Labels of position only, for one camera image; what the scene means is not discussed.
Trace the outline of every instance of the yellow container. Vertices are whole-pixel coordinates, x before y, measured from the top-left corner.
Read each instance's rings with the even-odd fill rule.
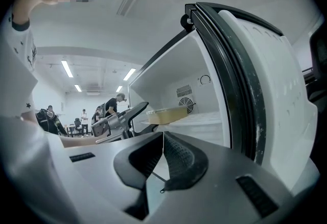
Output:
[[[188,115],[187,106],[180,106],[170,109],[160,109],[147,112],[148,120],[150,124],[168,124],[173,121],[182,119]]]

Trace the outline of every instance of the star-patterned shirt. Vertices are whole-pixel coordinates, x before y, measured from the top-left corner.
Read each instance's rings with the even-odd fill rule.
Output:
[[[1,33],[8,42],[11,50],[16,54],[17,58],[30,72],[33,72],[37,49],[34,44],[30,21],[24,24],[14,23],[13,14],[10,8],[2,21]],[[34,109],[35,107],[31,94],[25,101],[22,113],[33,111]]]

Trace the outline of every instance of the refrigerator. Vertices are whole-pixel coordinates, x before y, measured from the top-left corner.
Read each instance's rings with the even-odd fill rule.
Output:
[[[220,4],[185,5],[181,25],[129,84],[131,107],[149,102],[133,130],[149,125],[148,111],[187,105],[187,117],[156,131],[229,147],[291,190],[310,156],[317,108],[290,42],[267,21]],[[165,165],[162,158],[161,176]]]

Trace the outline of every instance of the ceiling light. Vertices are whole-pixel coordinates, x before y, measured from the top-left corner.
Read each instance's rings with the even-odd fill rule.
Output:
[[[78,84],[74,84],[76,89],[79,91],[79,92],[82,92],[81,88],[78,86]]]
[[[136,69],[130,69],[128,74],[125,76],[124,81],[127,81],[135,71]]]
[[[67,75],[69,78],[73,78],[72,72],[69,69],[68,63],[66,61],[61,61],[62,66],[65,68],[65,71],[67,72]]]

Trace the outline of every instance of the star print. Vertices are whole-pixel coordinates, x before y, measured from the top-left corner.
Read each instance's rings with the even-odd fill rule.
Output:
[[[27,60],[28,60],[28,62],[31,64],[31,66],[32,66],[32,62],[31,62],[31,60],[30,60],[30,56],[27,56]]]

